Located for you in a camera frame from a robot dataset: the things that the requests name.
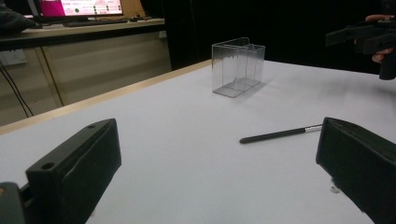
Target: white tabletop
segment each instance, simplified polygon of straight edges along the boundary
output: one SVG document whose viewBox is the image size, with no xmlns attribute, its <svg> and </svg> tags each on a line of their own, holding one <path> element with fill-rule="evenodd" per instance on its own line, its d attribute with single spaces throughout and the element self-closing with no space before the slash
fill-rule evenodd
<svg viewBox="0 0 396 224">
<path fill-rule="evenodd" d="M 237 98 L 212 93 L 211 66 L 0 135 L 0 181 L 88 124 L 115 118 L 122 166 L 88 223 L 366 224 L 315 162 L 319 132 L 240 145 L 251 135 L 354 122 L 396 142 L 396 84 L 378 76 L 264 63 Z"/>
</svg>

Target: cable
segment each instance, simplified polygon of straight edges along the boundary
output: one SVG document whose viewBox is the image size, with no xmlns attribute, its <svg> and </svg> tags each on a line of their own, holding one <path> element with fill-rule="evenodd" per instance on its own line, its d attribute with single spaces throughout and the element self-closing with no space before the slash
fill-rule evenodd
<svg viewBox="0 0 396 224">
<path fill-rule="evenodd" d="M 1 68 L 0 71 L 3 74 L 4 78 L 6 79 L 6 81 L 8 82 L 9 86 L 11 87 L 11 89 L 14 91 L 14 94 L 17 96 L 18 101 L 20 102 L 20 105 L 23 108 L 23 111 L 26 115 L 27 118 L 29 118 L 29 115 L 26 111 L 26 108 L 28 108 L 30 114 L 32 116 L 34 116 L 32 110 L 30 109 L 29 105 L 26 104 L 26 102 L 24 101 L 23 97 L 21 96 L 20 90 L 18 89 L 17 85 L 15 84 L 14 80 L 12 79 L 12 77 L 9 75 L 7 69 L 3 66 L 3 64 L 0 62 Z"/>
</svg>

